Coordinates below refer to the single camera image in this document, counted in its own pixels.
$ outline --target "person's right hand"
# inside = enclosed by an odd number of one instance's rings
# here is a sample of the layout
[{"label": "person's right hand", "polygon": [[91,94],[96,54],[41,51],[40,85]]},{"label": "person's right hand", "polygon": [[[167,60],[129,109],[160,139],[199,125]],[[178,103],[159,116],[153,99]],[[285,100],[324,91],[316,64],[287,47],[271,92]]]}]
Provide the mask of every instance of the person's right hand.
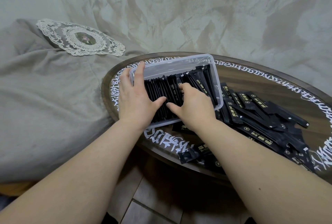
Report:
[{"label": "person's right hand", "polygon": [[197,131],[216,120],[211,99],[207,95],[189,83],[180,84],[179,88],[184,92],[182,107],[171,102],[166,105],[190,130]]}]

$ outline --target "person's right arm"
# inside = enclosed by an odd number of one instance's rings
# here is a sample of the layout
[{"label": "person's right arm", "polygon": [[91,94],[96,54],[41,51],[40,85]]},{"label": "person's right arm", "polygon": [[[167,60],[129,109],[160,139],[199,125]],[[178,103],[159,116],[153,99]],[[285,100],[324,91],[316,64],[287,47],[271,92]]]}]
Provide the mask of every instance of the person's right arm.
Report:
[{"label": "person's right arm", "polygon": [[210,98],[188,83],[167,106],[221,163],[258,224],[332,223],[332,185],[215,119]]}]

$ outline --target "wooden table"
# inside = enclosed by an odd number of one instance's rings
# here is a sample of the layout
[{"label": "wooden table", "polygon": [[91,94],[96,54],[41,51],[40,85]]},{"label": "wooden table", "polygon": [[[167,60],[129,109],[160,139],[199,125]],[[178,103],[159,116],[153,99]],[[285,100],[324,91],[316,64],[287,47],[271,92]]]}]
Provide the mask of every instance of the wooden table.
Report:
[{"label": "wooden table", "polygon": [[[106,109],[114,121],[118,120],[119,76],[126,67],[136,67],[139,61],[154,63],[171,58],[195,55],[189,52],[165,52],[145,54],[123,61],[104,77],[102,97]],[[285,107],[310,123],[303,131],[310,147],[311,159],[317,174],[332,183],[332,98],[317,88],[292,76],[255,63],[235,58],[213,55],[220,82],[226,82],[235,91],[250,90],[263,100]],[[178,152],[184,152],[192,144],[201,143],[194,135],[172,131],[172,125],[145,131],[137,145],[154,157],[184,170],[200,172],[203,176],[227,183],[226,175],[211,172],[200,164],[181,164]]]}]

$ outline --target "lace doily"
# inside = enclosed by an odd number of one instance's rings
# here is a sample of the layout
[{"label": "lace doily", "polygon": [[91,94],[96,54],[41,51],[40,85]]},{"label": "lace doily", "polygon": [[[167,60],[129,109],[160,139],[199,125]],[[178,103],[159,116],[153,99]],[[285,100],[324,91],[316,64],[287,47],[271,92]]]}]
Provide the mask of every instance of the lace doily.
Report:
[{"label": "lace doily", "polygon": [[122,56],[125,51],[123,44],[88,26],[51,19],[39,20],[36,25],[53,43],[73,56],[92,54]]}]

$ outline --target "orange fabric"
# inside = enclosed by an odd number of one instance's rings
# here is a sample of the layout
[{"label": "orange fabric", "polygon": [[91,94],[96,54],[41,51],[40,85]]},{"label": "orange fabric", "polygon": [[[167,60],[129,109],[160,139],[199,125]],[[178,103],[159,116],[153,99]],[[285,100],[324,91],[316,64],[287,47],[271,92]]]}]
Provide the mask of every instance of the orange fabric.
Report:
[{"label": "orange fabric", "polygon": [[0,184],[0,193],[7,196],[20,196],[33,187],[37,182],[22,182],[14,184]]}]

